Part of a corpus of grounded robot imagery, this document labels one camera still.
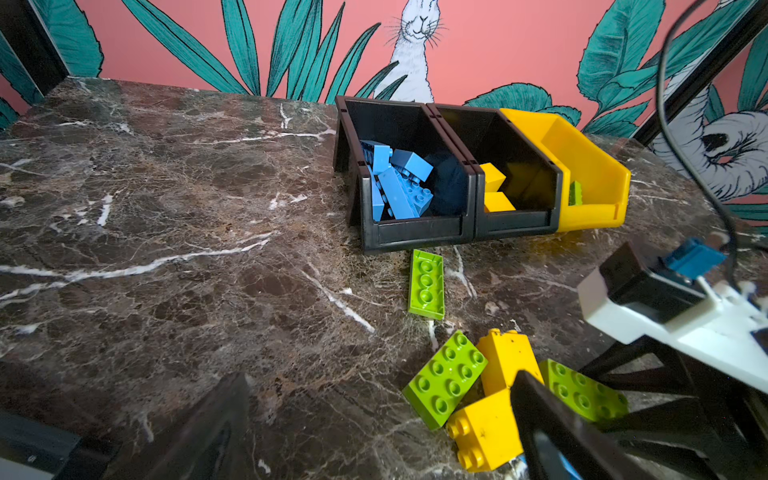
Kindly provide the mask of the blue lego bottom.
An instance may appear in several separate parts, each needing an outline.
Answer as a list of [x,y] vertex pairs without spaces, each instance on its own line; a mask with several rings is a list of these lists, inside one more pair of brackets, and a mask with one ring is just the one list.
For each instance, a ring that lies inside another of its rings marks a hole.
[[390,157],[390,164],[408,178],[426,182],[433,166],[415,152],[396,149]]

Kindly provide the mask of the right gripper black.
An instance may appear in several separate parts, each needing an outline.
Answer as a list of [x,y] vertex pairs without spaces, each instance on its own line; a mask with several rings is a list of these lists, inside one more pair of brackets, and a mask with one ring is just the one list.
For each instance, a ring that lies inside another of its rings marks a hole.
[[766,478],[766,394],[647,336],[615,343],[581,372],[613,389],[673,395],[598,421],[626,453],[693,479]]

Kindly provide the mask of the large green lego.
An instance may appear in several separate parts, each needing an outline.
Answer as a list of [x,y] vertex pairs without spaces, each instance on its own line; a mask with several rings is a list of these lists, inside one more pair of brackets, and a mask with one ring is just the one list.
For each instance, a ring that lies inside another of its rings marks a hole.
[[628,399],[582,373],[552,359],[539,362],[544,385],[575,413],[590,422],[616,419],[629,413]]

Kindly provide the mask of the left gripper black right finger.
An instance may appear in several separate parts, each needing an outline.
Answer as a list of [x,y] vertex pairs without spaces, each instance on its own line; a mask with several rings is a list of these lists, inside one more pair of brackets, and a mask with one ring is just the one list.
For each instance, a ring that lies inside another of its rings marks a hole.
[[607,436],[586,423],[527,371],[510,389],[511,407],[532,479],[649,479]]

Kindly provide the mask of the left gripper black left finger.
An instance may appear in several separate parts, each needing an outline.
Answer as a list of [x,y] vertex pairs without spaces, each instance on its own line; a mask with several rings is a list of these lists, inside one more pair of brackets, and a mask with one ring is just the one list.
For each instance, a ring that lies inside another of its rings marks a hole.
[[244,479],[248,383],[231,373],[112,479]]

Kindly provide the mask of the yellow lego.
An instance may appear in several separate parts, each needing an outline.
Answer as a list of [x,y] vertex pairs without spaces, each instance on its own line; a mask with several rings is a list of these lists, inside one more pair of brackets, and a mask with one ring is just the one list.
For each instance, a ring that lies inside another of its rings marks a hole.
[[530,373],[540,383],[541,371],[529,338],[515,330],[502,333],[491,329],[481,337],[477,349],[485,356],[488,365],[481,374],[485,396],[509,389],[519,371]]
[[503,192],[484,193],[484,211],[486,213],[499,213],[515,211],[516,208]]
[[471,473],[495,470],[523,453],[508,389],[455,412],[445,429],[456,442],[459,463]]
[[500,191],[500,188],[506,176],[492,163],[483,163],[480,165],[484,173],[486,193],[496,193]]

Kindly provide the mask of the green lego small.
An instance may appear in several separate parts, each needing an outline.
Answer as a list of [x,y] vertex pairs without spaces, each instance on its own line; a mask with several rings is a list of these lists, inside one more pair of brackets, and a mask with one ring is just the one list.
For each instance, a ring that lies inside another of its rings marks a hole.
[[403,388],[402,393],[426,426],[442,428],[480,378],[487,358],[456,331]]

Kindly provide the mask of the large blue lego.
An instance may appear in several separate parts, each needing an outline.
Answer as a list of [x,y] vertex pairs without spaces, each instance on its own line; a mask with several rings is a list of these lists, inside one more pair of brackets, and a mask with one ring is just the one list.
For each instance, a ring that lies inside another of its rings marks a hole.
[[377,186],[388,215],[397,220],[421,217],[433,199],[429,189],[404,177],[394,167],[387,168],[377,176]]

